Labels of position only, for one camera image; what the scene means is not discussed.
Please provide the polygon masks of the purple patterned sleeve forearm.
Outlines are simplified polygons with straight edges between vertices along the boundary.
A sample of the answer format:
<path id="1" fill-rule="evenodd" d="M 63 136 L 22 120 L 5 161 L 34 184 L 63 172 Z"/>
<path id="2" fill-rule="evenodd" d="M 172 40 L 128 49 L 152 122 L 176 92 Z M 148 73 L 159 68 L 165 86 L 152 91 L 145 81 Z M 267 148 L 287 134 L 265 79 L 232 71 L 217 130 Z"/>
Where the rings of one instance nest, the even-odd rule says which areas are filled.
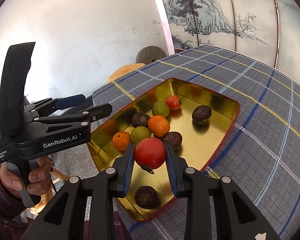
<path id="1" fill-rule="evenodd" d="M 11 194 L 0 179 L 0 239 L 21 238 L 30 223 L 16 222 L 14 219 L 25 210 L 22 200 Z"/>

